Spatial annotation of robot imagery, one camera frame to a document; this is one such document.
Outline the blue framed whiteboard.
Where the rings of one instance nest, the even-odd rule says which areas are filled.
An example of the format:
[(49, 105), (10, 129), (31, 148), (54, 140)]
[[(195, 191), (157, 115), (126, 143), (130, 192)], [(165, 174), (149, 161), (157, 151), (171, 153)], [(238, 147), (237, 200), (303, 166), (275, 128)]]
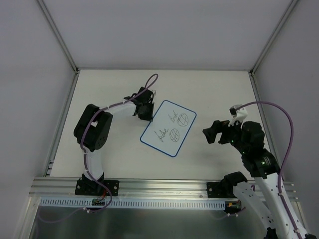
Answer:
[(140, 142), (176, 157), (197, 117), (196, 112), (164, 100), (140, 137)]

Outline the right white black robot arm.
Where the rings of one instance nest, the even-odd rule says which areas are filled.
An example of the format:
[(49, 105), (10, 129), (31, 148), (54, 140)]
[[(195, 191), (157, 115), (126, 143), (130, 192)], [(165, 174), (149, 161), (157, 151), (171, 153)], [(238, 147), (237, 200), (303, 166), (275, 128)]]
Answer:
[(207, 190), (208, 196), (239, 199), (248, 211), (259, 218), (267, 239), (316, 238), (307, 232), (289, 201), (280, 179), (279, 165), (274, 155), (264, 147), (265, 134), (261, 125), (253, 121), (229, 123), (228, 120), (216, 120), (202, 132), (209, 144), (213, 144), (220, 134), (219, 144), (230, 144), (238, 150), (244, 167), (254, 178), (265, 201), (255, 194), (254, 188), (240, 171), (225, 175), (215, 187)]

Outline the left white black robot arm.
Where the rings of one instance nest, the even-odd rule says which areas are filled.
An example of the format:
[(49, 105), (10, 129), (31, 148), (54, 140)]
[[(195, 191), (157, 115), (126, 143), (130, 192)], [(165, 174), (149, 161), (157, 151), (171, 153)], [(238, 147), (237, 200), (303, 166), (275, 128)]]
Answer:
[(153, 121), (154, 92), (141, 87), (137, 93), (105, 108), (89, 104), (75, 126), (73, 135), (84, 155), (84, 172), (81, 179), (93, 195), (104, 189), (101, 148), (108, 139), (112, 121), (137, 116)]

